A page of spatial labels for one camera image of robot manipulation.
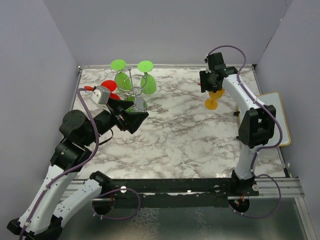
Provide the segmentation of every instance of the screw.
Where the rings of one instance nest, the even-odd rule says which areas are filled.
[[[256,192],[259,191],[258,185],[257,185],[257,184],[253,184],[253,185],[252,185],[252,190],[253,190],[253,191],[256,191]]]

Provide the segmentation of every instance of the cable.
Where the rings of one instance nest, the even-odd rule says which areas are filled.
[[[96,155],[96,153],[98,152],[98,148],[99,148],[99,133],[98,133],[98,129],[97,129],[97,126],[96,126],[96,123],[95,123],[94,118],[92,117],[92,115],[91,115],[91,113],[90,113],[90,111],[89,111],[89,109],[88,109],[88,107],[87,107],[84,99],[83,99],[82,96],[81,96],[81,93],[80,93],[80,92],[82,92],[82,91],[86,91],[86,89],[85,89],[85,88],[79,88],[79,89],[76,91],[76,94],[77,94],[77,96],[78,96],[78,98],[79,98],[79,100],[80,100],[80,102],[81,102],[81,104],[82,104],[82,106],[83,106],[86,114],[88,115],[91,124],[92,124],[93,131],[94,131],[94,136],[95,136],[95,148],[94,148],[93,152],[91,153],[91,155],[88,157],[87,160],[85,160],[84,162],[82,162],[82,163],[80,163],[80,164],[78,164],[78,165],[76,165],[76,166],[74,166],[74,167],[72,167],[72,168],[70,168],[70,169],[62,172],[61,174],[59,174],[58,176],[56,176],[55,178],[53,178],[53,179],[45,186],[46,189],[42,191],[42,193],[40,194],[39,198],[38,198],[37,201],[35,202],[35,204],[34,204],[32,210],[31,210],[29,216],[28,216],[27,219],[25,220],[25,224],[24,224],[24,226],[22,227],[22,230],[21,230],[21,232],[20,232],[19,240],[22,240],[22,239],[23,239],[23,236],[24,236],[24,233],[25,233],[25,231],[26,231],[26,228],[27,228],[28,225],[30,224],[30,220],[31,220],[31,218],[33,217],[35,211],[37,210],[37,208],[38,208],[41,200],[43,199],[44,195],[46,194],[47,190],[49,190],[50,187],[51,187],[58,179],[60,179],[62,176],[67,175],[67,174],[69,174],[69,173],[71,173],[71,172],[73,172],[73,171],[81,168],[83,165],[87,164],[87,163]]]
[[[236,214],[238,214],[238,215],[241,215],[241,216],[244,216],[244,217],[247,217],[247,218],[251,218],[251,219],[264,219],[264,218],[270,217],[271,215],[273,215],[274,213],[276,213],[276,212],[279,210],[279,208],[280,208],[280,206],[281,206],[281,201],[282,201],[281,190],[280,190],[280,187],[279,187],[278,183],[276,182],[276,180],[275,180],[273,177],[269,176],[268,174],[260,174],[260,175],[256,176],[255,173],[254,173],[254,166],[255,166],[255,162],[256,162],[258,153],[259,153],[259,151],[260,151],[261,149],[272,149],[272,148],[276,148],[276,147],[282,142],[282,140],[283,140],[282,128],[281,128],[281,126],[280,126],[280,123],[279,123],[279,122],[277,121],[277,119],[272,115],[272,113],[271,113],[263,104],[261,104],[260,102],[258,102],[258,99],[256,99],[254,96],[252,96],[252,95],[250,94],[250,92],[247,90],[247,88],[245,87],[245,85],[243,84],[243,82],[242,82],[241,79],[240,79],[240,72],[241,72],[241,70],[245,67],[246,62],[247,62],[246,54],[245,54],[240,48],[238,48],[238,47],[236,47],[236,46],[232,46],[232,45],[222,45],[222,46],[218,46],[218,47],[214,48],[213,50],[211,50],[211,51],[208,53],[208,55],[210,55],[210,54],[213,53],[215,50],[220,49],[220,48],[233,48],[233,49],[238,50],[238,51],[242,54],[242,56],[243,56],[243,64],[241,65],[241,67],[239,68],[239,71],[238,71],[237,74],[236,74],[236,79],[237,79],[239,85],[240,85],[240,86],[242,87],[242,89],[244,90],[244,92],[247,94],[247,96],[248,96],[255,104],[257,104],[259,107],[261,107],[261,108],[271,117],[271,119],[274,121],[274,123],[277,125],[277,127],[278,127],[278,129],[279,129],[279,134],[280,134],[279,141],[278,141],[276,144],[271,145],[271,146],[261,146],[261,147],[259,147],[259,148],[255,151],[255,153],[254,153],[254,155],[253,155],[253,158],[252,158],[252,161],[251,161],[251,164],[250,164],[250,171],[251,171],[252,175],[253,175],[255,178],[260,178],[260,177],[262,177],[262,176],[265,176],[265,177],[271,179],[271,180],[275,183],[275,185],[276,185],[276,187],[277,187],[277,189],[278,189],[278,192],[279,192],[279,202],[278,202],[277,207],[276,207],[272,212],[270,212],[270,213],[268,213],[268,214],[265,214],[265,215],[262,215],[262,216],[248,215],[248,214],[244,214],[243,212],[238,212],[238,211],[236,211],[235,209],[233,210],[234,213],[236,213]]]
[[[99,143],[99,146],[101,146],[101,145],[109,142],[109,141],[113,138],[113,136],[114,136],[114,131],[112,131],[112,129],[110,129],[110,131],[111,131],[111,134],[112,134],[111,137],[109,137],[107,140],[104,140],[104,141],[100,142],[100,143]]]
[[[113,194],[113,193],[116,193],[116,192],[120,192],[120,191],[123,191],[123,190],[128,190],[128,191],[130,191],[130,192],[135,193],[135,195],[136,195],[137,198],[138,198],[138,207],[136,208],[136,210],[135,210],[135,212],[134,212],[133,214],[131,214],[130,216],[124,216],[124,217],[113,217],[113,216],[99,215],[99,214],[96,213],[95,207],[94,207],[94,205],[92,204],[92,210],[93,210],[93,212],[94,212],[93,216],[98,216],[98,217],[101,218],[101,220],[102,220],[102,219],[127,220],[127,219],[130,219],[130,218],[134,217],[134,216],[139,212],[140,207],[141,207],[141,199],[140,199],[140,196],[139,196],[139,194],[138,194],[135,190],[133,190],[133,189],[131,189],[131,188],[118,188],[118,189],[115,189],[115,190],[112,190],[112,191],[108,191],[108,192],[106,192],[106,193],[103,193],[103,194],[97,196],[97,198],[101,198],[101,197],[104,197],[104,196],[106,196],[106,195]]]

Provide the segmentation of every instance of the white marble surface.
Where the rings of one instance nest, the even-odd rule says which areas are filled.
[[[239,119],[233,116],[237,105],[225,92],[216,110],[205,108],[209,95],[201,93],[197,84],[199,71],[199,68],[153,69],[150,74],[156,79],[157,91],[143,96],[149,117],[133,135],[114,127],[113,139],[99,148],[78,178],[88,178],[95,171],[127,179],[230,177],[241,150],[241,143],[236,140]],[[110,69],[84,69],[79,87],[96,86],[113,80],[114,76]],[[251,68],[245,68],[241,76],[258,95]],[[97,115],[101,109],[91,102],[88,93],[83,96],[93,116]],[[73,109],[84,110],[78,98]],[[101,139],[110,135],[108,132]],[[255,172],[285,176],[276,149],[261,151]]]

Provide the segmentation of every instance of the green cup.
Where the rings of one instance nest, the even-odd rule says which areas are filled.
[[[122,69],[124,69],[126,67],[126,62],[122,59],[116,59],[114,61],[112,61],[112,63],[110,64],[111,69],[115,70],[115,71],[121,71]],[[126,80],[128,78],[128,75],[125,74],[124,72],[119,72],[116,77],[115,77],[115,83],[118,87],[118,90],[123,93],[124,91],[122,91],[119,88],[122,88],[124,90],[131,90],[132,85],[130,82],[130,79]]]
[[[157,91],[156,80],[148,73],[144,73],[144,77],[141,78],[140,85],[142,92],[146,95],[154,94]]]
[[[141,61],[138,64],[138,70],[144,73],[144,77],[141,78],[140,85],[142,92],[146,95],[154,94],[157,90],[156,80],[148,72],[154,68],[154,64],[151,61]]]
[[[132,85],[130,82],[130,79],[128,78],[128,75],[125,74],[124,72],[119,72],[117,74],[117,76],[115,77],[115,83],[118,86],[118,90],[123,93],[124,91],[122,91],[119,88],[122,88],[124,90],[131,90]]]

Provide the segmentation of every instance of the white wall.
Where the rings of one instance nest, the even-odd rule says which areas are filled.
[[[41,0],[0,6],[0,239],[35,197],[61,139],[77,64]]]
[[[299,176],[320,238],[320,1],[294,0],[256,69],[264,92],[279,91],[291,145],[282,148]]]
[[[291,0],[43,0],[80,65],[203,64],[231,44],[258,63]],[[236,50],[223,51],[242,63]]]

